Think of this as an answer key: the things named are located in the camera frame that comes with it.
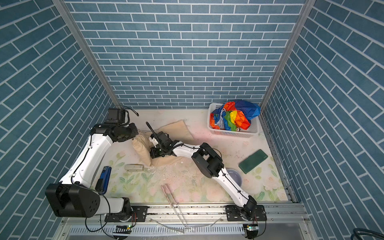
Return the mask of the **beige shorts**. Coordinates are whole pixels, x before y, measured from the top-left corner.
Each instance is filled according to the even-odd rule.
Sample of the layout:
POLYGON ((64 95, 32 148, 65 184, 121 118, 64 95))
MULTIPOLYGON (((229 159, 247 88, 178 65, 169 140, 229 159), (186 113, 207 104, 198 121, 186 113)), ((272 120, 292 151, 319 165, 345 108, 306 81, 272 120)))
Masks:
MULTIPOLYGON (((195 142, 194 137, 190 133, 187 125, 183 120, 168 124, 155 130, 155 133, 159 135, 160 140, 164 140, 163 148, 167 149, 171 146, 175 146, 178 142, 185 144, 193 144, 195 142)), ((137 136, 133 138, 133 148, 137 152, 140 161, 149 167, 161 167, 168 166, 174 163, 183 161, 184 157, 176 157, 174 155, 164 157, 151 157, 151 148, 154 144, 150 141, 153 133, 151 131, 140 131, 137 136)))

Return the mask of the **rainbow coloured shorts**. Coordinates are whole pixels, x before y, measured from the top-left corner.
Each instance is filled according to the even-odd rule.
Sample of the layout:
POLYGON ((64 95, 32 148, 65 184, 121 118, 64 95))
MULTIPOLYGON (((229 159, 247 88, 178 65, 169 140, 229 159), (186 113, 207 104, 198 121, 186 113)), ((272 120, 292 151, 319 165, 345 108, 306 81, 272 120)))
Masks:
POLYGON ((209 114, 209 126, 215 130, 239 132, 248 130, 252 125, 252 119, 261 113, 259 105, 235 100, 220 104, 209 114))

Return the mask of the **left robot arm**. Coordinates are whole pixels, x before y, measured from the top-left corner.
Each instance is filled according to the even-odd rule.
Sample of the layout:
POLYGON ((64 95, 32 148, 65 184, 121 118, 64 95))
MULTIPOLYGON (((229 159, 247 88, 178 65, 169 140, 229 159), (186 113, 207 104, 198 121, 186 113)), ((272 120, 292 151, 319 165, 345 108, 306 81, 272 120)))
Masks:
POLYGON ((103 157, 114 143, 123 143, 138 135, 130 122, 130 108, 110 108, 104 123, 94 125, 87 143, 68 172, 56 184, 49 184, 45 195, 57 217, 90 218, 115 214, 128 221, 133 214, 128 198, 107 198, 104 191, 93 190, 92 182, 103 157))

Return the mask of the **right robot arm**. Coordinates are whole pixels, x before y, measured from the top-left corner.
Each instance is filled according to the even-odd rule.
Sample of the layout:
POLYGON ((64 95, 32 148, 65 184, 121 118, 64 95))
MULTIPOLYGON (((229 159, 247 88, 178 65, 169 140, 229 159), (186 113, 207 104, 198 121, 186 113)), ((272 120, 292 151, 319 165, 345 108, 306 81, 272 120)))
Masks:
POLYGON ((207 143, 194 146, 178 140, 173 141, 164 132, 153 132, 149 140, 153 144, 150 150, 151 158, 165 156, 190 158, 204 176, 219 183, 238 209, 245 214, 251 214, 257 208, 256 200, 236 183, 225 168, 221 155, 207 143))

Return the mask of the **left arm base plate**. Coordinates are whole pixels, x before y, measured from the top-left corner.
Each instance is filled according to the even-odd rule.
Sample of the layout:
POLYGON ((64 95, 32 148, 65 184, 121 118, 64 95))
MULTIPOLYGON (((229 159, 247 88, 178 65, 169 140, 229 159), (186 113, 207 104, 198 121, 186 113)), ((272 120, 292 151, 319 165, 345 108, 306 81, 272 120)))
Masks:
POLYGON ((132 206, 128 213, 107 214, 107 223, 143 223, 146 221, 148 206, 132 206))

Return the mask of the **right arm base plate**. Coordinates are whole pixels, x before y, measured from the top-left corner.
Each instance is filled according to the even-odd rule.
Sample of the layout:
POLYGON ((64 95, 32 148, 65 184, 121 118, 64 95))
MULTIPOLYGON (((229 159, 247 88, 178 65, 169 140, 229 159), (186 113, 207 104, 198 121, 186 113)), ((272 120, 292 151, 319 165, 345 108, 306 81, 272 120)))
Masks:
POLYGON ((262 222, 267 221, 268 219, 265 207, 263 205, 256 205, 254 207, 251 207, 251 209, 248 209, 246 207, 240 208, 236 205, 227 205, 225 206, 225 212, 227 216, 227 221, 229 222, 262 222))

